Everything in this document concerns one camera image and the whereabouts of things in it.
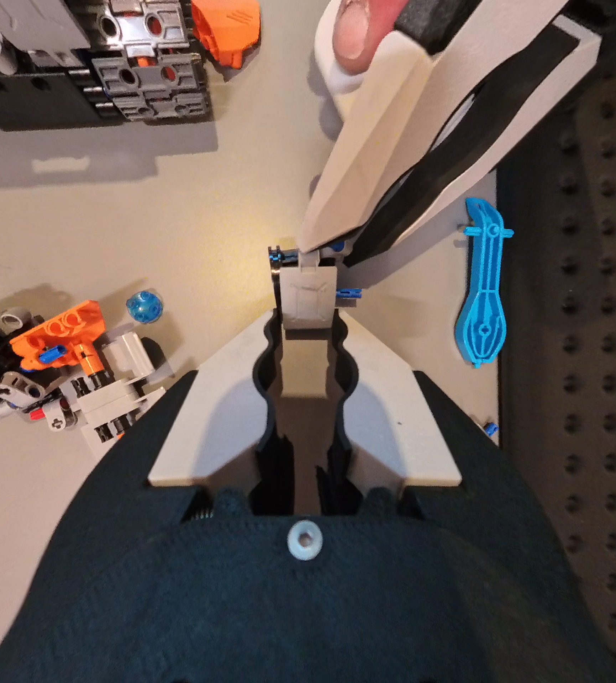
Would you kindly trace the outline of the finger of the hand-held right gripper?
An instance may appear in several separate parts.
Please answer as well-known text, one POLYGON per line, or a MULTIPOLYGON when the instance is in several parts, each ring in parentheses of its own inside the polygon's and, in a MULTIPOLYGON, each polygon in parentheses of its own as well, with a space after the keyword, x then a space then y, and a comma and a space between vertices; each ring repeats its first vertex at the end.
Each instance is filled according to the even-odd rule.
POLYGON ((363 225, 483 79, 527 47, 565 1, 480 1, 438 56, 394 31, 353 100, 298 231, 314 251, 363 225))
POLYGON ((500 64, 456 127, 381 200, 349 264, 387 252, 494 169, 595 66, 601 42, 581 24, 551 24, 500 64))

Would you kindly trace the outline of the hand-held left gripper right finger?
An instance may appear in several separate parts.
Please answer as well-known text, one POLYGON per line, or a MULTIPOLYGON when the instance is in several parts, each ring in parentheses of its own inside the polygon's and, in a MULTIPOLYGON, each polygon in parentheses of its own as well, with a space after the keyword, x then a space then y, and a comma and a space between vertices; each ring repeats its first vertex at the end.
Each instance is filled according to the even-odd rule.
POLYGON ((347 479, 361 492, 458 486, 462 475, 412 368, 353 317, 341 320, 357 370, 343 407, 347 479))

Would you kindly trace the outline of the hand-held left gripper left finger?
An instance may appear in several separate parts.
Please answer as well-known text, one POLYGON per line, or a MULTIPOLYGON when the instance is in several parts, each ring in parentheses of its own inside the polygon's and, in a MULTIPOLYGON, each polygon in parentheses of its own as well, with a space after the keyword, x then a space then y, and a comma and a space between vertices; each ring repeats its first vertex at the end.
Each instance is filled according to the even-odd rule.
POLYGON ((155 487, 254 488, 255 449, 268 427, 268 403, 253 371, 272 348, 261 315, 206 360, 196 373, 150 472, 155 487))

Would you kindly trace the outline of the light grey block with pins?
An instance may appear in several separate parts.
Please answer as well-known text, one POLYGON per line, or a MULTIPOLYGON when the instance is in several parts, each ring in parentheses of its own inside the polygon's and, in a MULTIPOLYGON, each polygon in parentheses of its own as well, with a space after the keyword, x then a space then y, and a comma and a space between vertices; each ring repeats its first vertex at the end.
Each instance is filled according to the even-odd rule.
POLYGON ((112 330, 98 346, 114 380, 94 388, 81 371, 60 386, 60 396, 39 409, 55 433, 77 428, 98 459, 165 393, 152 384, 156 368, 135 329, 112 330))

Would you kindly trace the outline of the black wheel hub assembly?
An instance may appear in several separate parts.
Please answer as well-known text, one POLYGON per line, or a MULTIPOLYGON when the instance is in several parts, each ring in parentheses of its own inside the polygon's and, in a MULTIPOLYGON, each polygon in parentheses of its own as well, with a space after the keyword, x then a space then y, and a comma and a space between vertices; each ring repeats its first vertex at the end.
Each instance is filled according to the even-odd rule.
POLYGON ((362 298, 361 288, 339 287, 337 283, 337 264, 351 250, 349 241, 312 252, 268 247, 272 286, 284 329, 329 329, 339 305, 362 298))

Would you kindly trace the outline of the person's right hand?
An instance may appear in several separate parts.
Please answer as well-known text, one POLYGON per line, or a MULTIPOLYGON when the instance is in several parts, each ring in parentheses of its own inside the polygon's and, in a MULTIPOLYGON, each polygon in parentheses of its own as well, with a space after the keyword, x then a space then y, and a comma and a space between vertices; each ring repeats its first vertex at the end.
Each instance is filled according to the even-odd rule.
POLYGON ((332 33, 337 63, 347 73, 364 72, 378 45, 393 30, 406 1, 342 1, 332 33))

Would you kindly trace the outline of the orange slotted panel piece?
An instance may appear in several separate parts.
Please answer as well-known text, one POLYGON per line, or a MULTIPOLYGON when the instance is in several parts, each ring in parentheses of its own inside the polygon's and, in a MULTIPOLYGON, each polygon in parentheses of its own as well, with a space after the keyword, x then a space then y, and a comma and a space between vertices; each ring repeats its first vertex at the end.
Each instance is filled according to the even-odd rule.
POLYGON ((223 67, 239 70, 260 39, 258 1, 191 1, 193 34, 223 67))

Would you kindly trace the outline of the small blue translucent dome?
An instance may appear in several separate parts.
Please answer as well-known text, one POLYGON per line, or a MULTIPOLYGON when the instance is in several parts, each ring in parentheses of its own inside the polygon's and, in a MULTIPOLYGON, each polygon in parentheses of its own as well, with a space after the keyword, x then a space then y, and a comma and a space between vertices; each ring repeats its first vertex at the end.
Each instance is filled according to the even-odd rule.
POLYGON ((130 318, 140 324, 152 324, 163 315, 164 304, 154 292, 142 290, 134 293, 125 301, 130 318))

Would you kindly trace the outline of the blue plastic separator tool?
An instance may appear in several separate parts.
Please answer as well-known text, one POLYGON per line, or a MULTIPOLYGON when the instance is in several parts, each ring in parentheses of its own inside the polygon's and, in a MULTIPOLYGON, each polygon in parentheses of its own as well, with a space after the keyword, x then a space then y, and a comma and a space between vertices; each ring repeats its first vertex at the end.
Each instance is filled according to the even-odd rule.
POLYGON ((456 344, 462 358, 474 368, 492 363, 506 337, 507 320, 500 297, 503 243, 514 236, 502 215, 488 201, 466 198, 471 224, 468 292, 456 323, 456 344))

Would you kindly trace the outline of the dark grey orange block assembly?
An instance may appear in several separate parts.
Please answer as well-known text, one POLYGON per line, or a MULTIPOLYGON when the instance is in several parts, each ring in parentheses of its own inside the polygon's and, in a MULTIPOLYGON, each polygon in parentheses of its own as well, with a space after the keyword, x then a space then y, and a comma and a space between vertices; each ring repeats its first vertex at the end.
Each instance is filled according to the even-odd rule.
POLYGON ((79 397, 114 381, 96 346, 105 332, 99 303, 92 300, 48 320, 21 307, 0 312, 0 419, 57 404, 62 423, 73 422, 61 391, 72 372, 80 372, 74 380, 79 397))

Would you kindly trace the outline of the black dimpled mat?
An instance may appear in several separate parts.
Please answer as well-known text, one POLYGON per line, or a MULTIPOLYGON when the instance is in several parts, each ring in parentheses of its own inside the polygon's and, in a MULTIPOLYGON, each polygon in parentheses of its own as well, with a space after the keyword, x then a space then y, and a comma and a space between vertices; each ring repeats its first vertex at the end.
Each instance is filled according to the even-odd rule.
POLYGON ((616 59, 497 171, 502 439, 616 660, 616 59))

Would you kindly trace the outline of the grey orange tracked toy robot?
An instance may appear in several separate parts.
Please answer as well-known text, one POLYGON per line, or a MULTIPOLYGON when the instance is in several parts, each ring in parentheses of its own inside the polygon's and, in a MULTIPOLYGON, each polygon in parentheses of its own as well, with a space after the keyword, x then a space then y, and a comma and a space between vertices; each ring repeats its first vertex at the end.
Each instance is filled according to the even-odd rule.
POLYGON ((212 119, 188 1, 0 1, 0 130, 212 119))

